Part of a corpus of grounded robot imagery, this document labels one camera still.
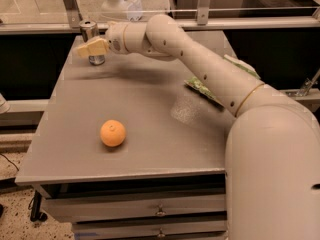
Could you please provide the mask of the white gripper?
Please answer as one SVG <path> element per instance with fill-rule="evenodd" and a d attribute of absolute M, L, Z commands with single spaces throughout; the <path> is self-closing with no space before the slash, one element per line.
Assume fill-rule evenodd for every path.
<path fill-rule="evenodd" d="M 127 22 L 109 22 L 105 39 L 94 37 L 76 48 L 76 53 L 82 57 L 100 56 L 108 53 L 109 48 L 117 54 L 128 54 L 124 34 Z"/>

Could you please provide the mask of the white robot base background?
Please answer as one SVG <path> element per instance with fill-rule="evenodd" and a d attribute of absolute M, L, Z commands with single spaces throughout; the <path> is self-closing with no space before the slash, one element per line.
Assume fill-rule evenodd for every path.
<path fill-rule="evenodd" d="M 143 15 L 141 0 L 105 0 L 101 16 L 113 21 L 139 21 Z"/>

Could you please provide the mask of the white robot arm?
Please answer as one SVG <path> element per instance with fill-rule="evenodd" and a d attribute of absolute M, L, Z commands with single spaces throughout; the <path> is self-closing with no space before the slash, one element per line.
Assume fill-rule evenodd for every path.
<path fill-rule="evenodd" d="M 320 240 L 320 130 L 300 103 L 192 40 L 167 15 L 111 23 L 82 57 L 180 60 L 236 120 L 225 153 L 228 240 Z"/>

